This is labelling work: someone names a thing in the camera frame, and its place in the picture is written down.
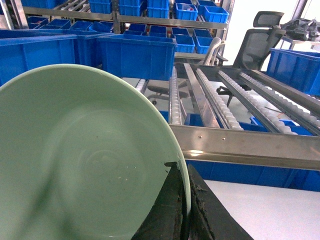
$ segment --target shelf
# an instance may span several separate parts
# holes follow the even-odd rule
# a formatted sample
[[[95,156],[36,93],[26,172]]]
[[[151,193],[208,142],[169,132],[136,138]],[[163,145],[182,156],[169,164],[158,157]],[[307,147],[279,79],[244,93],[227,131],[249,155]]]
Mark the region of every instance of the shelf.
[[[112,21],[112,14],[68,11],[68,10],[36,8],[36,7],[23,7],[23,10],[26,14],[34,14],[34,15],[49,15],[49,16],[59,16],[59,17],[75,18],[75,19]],[[177,26],[177,27],[199,28],[199,29],[225,30],[228,26],[226,23],[217,23],[217,22],[189,21],[189,20],[144,17],[144,16],[126,16],[126,15],[119,15],[119,14],[117,15],[117,19],[118,21],[125,22],[125,23],[155,24],[155,25]]]
[[[59,16],[59,17],[65,17],[65,18],[87,19],[87,20],[97,20],[97,21],[112,21],[111,14],[103,14],[103,13],[67,11],[67,10],[48,9],[48,8],[26,7],[26,6],[23,7],[23,10],[25,14],[49,15],[49,16]]]
[[[177,27],[198,28],[198,29],[225,30],[228,26],[228,24],[226,23],[207,22],[207,21],[189,21],[189,20],[156,18],[156,17],[146,17],[146,16],[117,15],[117,19],[120,22],[126,22],[126,23],[155,24],[155,25],[177,26]]]

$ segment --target roller conveyor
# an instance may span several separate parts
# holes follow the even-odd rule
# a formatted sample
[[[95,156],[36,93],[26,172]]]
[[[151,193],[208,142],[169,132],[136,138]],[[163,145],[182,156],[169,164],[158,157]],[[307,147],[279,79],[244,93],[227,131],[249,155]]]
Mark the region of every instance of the roller conveyor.
[[[219,71],[224,85],[246,106],[246,108],[271,132],[293,134],[289,126],[285,126],[282,121],[275,116],[272,116],[268,110],[257,102],[249,93],[247,93],[238,83],[236,83],[231,77],[225,74],[223,71]]]
[[[276,94],[273,90],[268,89],[265,85],[256,81],[252,77],[245,73],[240,73],[244,83],[250,88],[255,90],[258,94],[276,106],[284,114],[290,117],[292,120],[306,128],[309,132],[315,136],[320,136],[320,121],[315,116],[310,115],[308,112],[304,112],[298,108],[292,102]]]

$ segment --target blue container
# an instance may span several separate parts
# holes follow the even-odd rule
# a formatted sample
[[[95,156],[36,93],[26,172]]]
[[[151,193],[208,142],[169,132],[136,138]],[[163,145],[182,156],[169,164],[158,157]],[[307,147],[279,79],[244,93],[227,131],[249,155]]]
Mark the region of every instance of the blue container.
[[[76,21],[75,24],[70,27],[70,29],[77,31],[87,31],[91,25],[92,22],[90,21]]]
[[[192,33],[193,39],[196,39],[196,37],[201,38],[213,38],[207,29],[194,29]]]
[[[147,6],[153,9],[169,9],[169,0],[148,0]]]
[[[219,6],[204,6],[204,19],[207,22],[225,24],[229,13]]]
[[[305,94],[320,95],[320,53],[271,48],[266,74]]]
[[[175,16],[181,20],[196,21],[198,16],[198,10],[195,5],[176,3]]]
[[[92,13],[97,14],[110,14],[112,12],[111,2],[95,2],[89,0],[90,9]]]
[[[172,28],[172,35],[187,35],[189,36],[188,29],[185,27],[173,27]]]
[[[30,16],[27,19],[29,29],[39,28],[49,23],[48,18],[42,16]]]
[[[148,7],[147,16],[149,18],[167,19],[169,17],[169,9]]]
[[[137,31],[137,32],[145,32],[147,30],[147,25],[146,24],[131,23],[128,30],[129,31]]]
[[[41,8],[41,9],[53,9],[60,1],[57,0],[21,0],[21,3],[25,7]]]
[[[91,67],[97,67],[102,63],[102,50],[99,42],[97,41],[97,38],[113,35],[113,33],[79,31],[71,29],[39,29],[35,31],[54,34],[76,35],[76,41],[74,41],[75,63]]]
[[[139,7],[146,0],[119,0],[119,5]]]
[[[320,192],[320,171],[298,170],[290,188]]]
[[[198,8],[198,14],[205,16],[205,6],[216,7],[217,5],[213,1],[196,0],[196,7]]]
[[[143,31],[130,31],[130,30],[127,30],[127,31],[124,31],[123,34],[139,35],[139,36],[141,36],[143,33],[144,33]]]
[[[55,26],[55,25],[43,25],[41,27],[38,27],[37,29],[61,29],[61,26]]]
[[[150,31],[149,31],[149,36],[158,37],[158,38],[166,38],[167,37],[167,27],[151,25]]]
[[[120,78],[169,80],[174,66],[173,38],[118,34],[99,37],[103,70]]]
[[[212,42],[211,37],[196,37],[195,38],[196,52],[198,54],[206,54]]]
[[[119,5],[121,15],[140,17],[144,10],[147,9],[147,3],[143,2],[140,6]]]
[[[74,64],[75,35],[33,30],[0,30],[0,86],[28,70],[51,64]]]
[[[206,180],[289,188],[297,169],[186,160]]]
[[[193,53],[195,50],[195,42],[193,38],[189,35],[175,35],[174,36],[177,43],[177,52],[180,53]]]
[[[47,25],[48,26],[57,26],[60,29],[69,29],[71,26],[71,21],[68,19],[53,19]]]
[[[100,32],[100,33],[111,33],[114,29],[114,23],[113,22],[107,22],[104,23],[95,21],[88,30],[91,32]]]

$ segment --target light green plate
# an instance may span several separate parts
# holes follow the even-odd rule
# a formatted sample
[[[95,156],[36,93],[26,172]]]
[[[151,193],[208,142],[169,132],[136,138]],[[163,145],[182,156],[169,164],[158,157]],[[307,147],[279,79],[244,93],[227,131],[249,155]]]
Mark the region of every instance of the light green plate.
[[[130,239],[178,162],[169,125],[134,87],[74,64],[0,88],[0,239]]]

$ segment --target white tabletop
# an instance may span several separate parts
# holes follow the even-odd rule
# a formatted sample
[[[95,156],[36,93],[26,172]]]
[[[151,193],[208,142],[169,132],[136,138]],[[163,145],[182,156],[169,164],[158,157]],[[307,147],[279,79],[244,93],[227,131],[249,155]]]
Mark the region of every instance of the white tabletop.
[[[320,240],[320,192],[206,180],[255,240]]]

